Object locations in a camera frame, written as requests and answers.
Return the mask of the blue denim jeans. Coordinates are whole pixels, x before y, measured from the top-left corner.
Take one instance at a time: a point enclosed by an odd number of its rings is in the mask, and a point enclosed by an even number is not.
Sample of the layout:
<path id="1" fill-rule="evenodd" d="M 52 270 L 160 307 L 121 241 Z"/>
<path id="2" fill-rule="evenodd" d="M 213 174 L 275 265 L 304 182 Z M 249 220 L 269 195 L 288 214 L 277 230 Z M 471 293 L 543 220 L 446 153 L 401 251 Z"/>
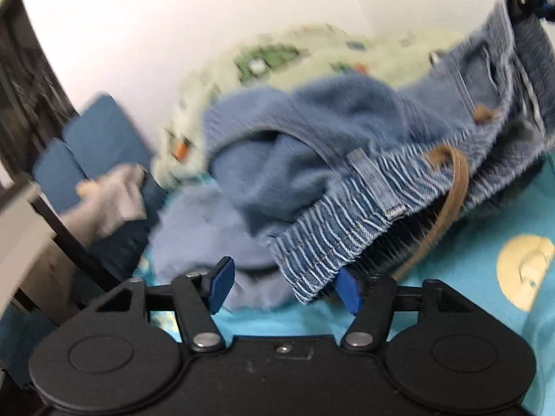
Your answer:
<path id="1" fill-rule="evenodd" d="M 152 175 L 165 281 L 231 257 L 235 308 L 310 302 L 339 271 L 403 277 L 465 215 L 519 194 L 554 145 L 554 50 L 498 0 L 465 37 L 332 25 L 261 34 L 189 73 Z"/>

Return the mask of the grey cloth on chair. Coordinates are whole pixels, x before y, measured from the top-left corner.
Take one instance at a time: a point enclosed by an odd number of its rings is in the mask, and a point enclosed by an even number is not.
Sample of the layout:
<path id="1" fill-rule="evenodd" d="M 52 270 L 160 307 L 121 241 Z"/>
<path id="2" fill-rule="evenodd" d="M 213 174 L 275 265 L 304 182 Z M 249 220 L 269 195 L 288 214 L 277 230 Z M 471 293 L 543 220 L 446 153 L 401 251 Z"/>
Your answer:
<path id="1" fill-rule="evenodd" d="M 109 237 L 127 222 L 147 219 L 141 192 L 145 168 L 137 163 L 123 163 L 99 176 L 98 192 L 81 199 L 60 216 L 62 224 L 77 241 L 87 247 Z"/>

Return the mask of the teal patterned bed sheet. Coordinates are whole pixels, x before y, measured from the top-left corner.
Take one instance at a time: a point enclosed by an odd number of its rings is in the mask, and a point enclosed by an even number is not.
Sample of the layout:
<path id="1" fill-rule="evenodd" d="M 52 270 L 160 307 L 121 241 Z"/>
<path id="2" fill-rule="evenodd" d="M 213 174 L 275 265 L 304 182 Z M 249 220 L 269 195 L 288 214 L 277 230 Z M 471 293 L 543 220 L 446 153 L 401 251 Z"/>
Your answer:
<path id="1" fill-rule="evenodd" d="M 524 192 L 490 219 L 462 222 L 404 279 L 418 286 L 436 278 L 494 315 L 532 347 L 538 366 L 524 406 L 554 412 L 554 156 Z M 291 302 L 263 310 L 221 310 L 215 323 L 234 335 L 332 334 L 341 337 L 352 316 L 339 303 Z"/>

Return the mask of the cream bottle on chair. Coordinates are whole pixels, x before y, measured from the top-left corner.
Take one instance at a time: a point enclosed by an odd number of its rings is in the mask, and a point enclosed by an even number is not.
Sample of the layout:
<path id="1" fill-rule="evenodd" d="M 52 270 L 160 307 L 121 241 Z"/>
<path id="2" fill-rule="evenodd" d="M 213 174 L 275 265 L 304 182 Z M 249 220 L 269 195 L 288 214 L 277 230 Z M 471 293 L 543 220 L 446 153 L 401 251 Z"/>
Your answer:
<path id="1" fill-rule="evenodd" d="M 96 180 L 82 180 L 75 186 L 75 192 L 81 199 L 86 199 L 98 192 L 99 183 Z"/>

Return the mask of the white black-legged table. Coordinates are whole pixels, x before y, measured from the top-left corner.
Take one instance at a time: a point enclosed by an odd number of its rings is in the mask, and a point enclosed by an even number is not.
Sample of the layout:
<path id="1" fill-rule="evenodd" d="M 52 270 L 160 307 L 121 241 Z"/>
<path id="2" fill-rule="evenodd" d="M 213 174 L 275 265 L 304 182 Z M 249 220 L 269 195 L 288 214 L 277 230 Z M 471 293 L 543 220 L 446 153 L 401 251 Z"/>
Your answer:
<path id="1" fill-rule="evenodd" d="M 30 312 L 39 305 L 25 294 L 23 283 L 41 252 L 54 243 L 100 289 L 121 281 L 86 251 L 62 223 L 40 187 L 28 175 L 16 177 L 1 193 L 1 308 L 14 304 Z"/>

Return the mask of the blue quilted chair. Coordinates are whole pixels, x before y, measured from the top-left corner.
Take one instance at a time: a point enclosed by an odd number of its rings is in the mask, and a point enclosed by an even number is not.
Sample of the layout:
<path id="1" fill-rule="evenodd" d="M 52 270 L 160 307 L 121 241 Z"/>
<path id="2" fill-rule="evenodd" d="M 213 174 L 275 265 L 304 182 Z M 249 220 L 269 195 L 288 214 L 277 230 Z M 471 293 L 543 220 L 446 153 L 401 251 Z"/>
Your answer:
<path id="1" fill-rule="evenodd" d="M 62 130 L 32 169 L 54 211 L 61 214 L 79 202 L 79 181 L 96 179 L 123 163 L 150 165 L 151 151 L 123 109 L 108 94 L 100 95 Z M 88 249 L 120 280 L 132 276 L 148 244 L 148 234 L 158 223 L 158 212 L 167 193 L 146 176 L 142 196 L 147 212 L 144 221 L 123 224 L 115 234 Z"/>

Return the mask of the dark window grille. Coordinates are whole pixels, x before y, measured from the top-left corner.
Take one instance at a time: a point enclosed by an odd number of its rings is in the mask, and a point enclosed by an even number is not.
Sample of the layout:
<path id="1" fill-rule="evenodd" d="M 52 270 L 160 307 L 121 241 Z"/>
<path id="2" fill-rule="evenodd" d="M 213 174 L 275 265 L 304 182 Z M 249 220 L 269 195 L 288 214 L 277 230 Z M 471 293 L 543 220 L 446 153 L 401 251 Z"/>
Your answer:
<path id="1" fill-rule="evenodd" d="M 76 111 L 57 80 L 23 0 L 1 0 L 1 164 L 30 173 Z"/>

